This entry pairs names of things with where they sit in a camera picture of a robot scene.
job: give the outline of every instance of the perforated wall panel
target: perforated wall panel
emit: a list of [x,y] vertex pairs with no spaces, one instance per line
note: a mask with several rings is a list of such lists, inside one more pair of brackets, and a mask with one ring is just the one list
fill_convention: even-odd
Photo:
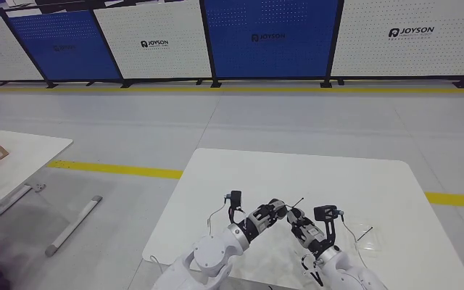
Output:
[[463,31],[463,0],[345,0],[332,75],[464,75]]
[[119,78],[89,11],[13,17],[10,21],[49,80]]
[[337,3],[205,0],[217,76],[324,76]]
[[0,19],[0,80],[43,80],[2,19]]
[[100,9],[95,15],[124,78],[210,78],[197,0]]

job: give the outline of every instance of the yellow floor line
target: yellow floor line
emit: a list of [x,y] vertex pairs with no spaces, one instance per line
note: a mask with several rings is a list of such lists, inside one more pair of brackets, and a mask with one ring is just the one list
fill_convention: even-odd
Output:
[[[49,164],[48,167],[171,179],[180,179],[183,173],[182,170],[73,162],[64,160],[53,161]],[[428,201],[432,204],[454,205],[458,207],[464,207],[464,194],[439,194],[436,192],[426,192],[426,197]]]
[[203,87],[157,87],[157,88],[65,88],[59,87],[49,88],[0,88],[0,92],[47,92],[47,93],[96,93],[96,92],[261,92],[261,93],[365,93],[365,94],[464,94],[463,89],[459,88],[283,88],[283,87],[221,87],[210,88],[209,86]]
[[431,204],[455,205],[464,207],[464,194],[439,194],[436,192],[426,192],[428,202]]
[[49,164],[48,167],[71,169],[71,170],[96,171],[96,172],[103,172],[103,173],[117,173],[117,174],[127,174],[127,175],[149,176],[149,177],[157,177],[157,178],[172,178],[172,179],[180,179],[182,176],[182,172],[183,172],[181,170],[134,167],[134,166],[99,164],[99,163],[86,163],[86,162],[73,162],[73,161],[63,161],[63,160],[53,161]]

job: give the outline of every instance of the gray floor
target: gray floor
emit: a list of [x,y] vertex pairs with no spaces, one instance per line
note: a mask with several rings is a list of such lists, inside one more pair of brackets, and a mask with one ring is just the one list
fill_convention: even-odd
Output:
[[[455,194],[464,194],[463,112],[462,94],[0,93],[0,130],[74,139],[62,160],[182,170],[199,147],[402,160],[424,191]],[[141,253],[176,181],[51,168],[40,177],[43,194],[75,214],[95,194],[104,200],[52,258],[43,252],[67,225],[59,212],[28,194],[3,214],[0,267],[14,288],[150,289],[159,270]],[[464,260],[464,207],[432,207]],[[234,279],[225,289],[239,283],[268,289]]]

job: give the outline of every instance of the white bar on floor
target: white bar on floor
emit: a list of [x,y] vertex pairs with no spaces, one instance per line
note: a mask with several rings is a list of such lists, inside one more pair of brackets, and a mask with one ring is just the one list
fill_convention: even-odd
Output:
[[78,227],[80,223],[86,218],[86,216],[92,211],[92,209],[102,200],[101,196],[94,196],[93,199],[84,207],[84,209],[79,213],[78,219],[68,225],[65,230],[58,236],[58,238],[46,248],[45,255],[51,257],[58,250],[58,248],[66,241],[66,239],[73,233],[73,231]]
[[12,197],[10,197],[5,203],[0,204],[0,215],[4,213],[6,210],[9,209],[15,202],[17,202],[23,195],[26,194],[32,187],[30,186],[23,186],[22,188],[18,189]]

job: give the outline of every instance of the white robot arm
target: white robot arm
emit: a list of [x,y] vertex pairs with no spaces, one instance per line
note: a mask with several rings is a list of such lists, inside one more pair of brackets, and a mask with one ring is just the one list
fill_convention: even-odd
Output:
[[[314,212],[316,220],[326,223],[327,239],[300,209],[289,210],[287,221],[291,224],[291,232],[299,243],[314,255],[315,265],[328,279],[332,290],[387,290],[374,272],[352,265],[347,253],[342,252],[335,245],[334,219],[338,214],[343,215],[343,212],[333,205],[316,207]],[[312,276],[322,285],[318,276],[314,274]]]
[[[286,216],[287,208],[278,199],[261,204],[240,223],[234,223],[233,213],[240,208],[241,193],[233,191],[229,218],[231,224],[219,235],[204,236],[190,251],[180,256],[159,277],[152,290],[214,290],[224,281],[232,269],[229,258],[241,256],[249,244],[266,228]],[[190,272],[190,264],[195,260],[202,275],[209,278],[203,284],[195,280]]]
[[[326,223],[326,238],[302,210],[292,207],[287,211],[278,199],[261,204],[246,219],[235,223],[233,214],[241,211],[241,192],[233,191],[229,199],[231,224],[221,234],[204,236],[196,242],[159,277],[152,290],[217,290],[232,270],[230,257],[241,256],[257,236],[285,216],[299,243],[314,255],[315,265],[328,279],[332,290],[387,290],[372,271],[353,266],[348,255],[334,244],[333,220],[340,213],[335,206],[315,208],[315,219]],[[190,265],[194,260],[203,278],[207,278],[206,283],[198,282],[191,275]],[[314,275],[314,278],[322,285],[319,277]]]

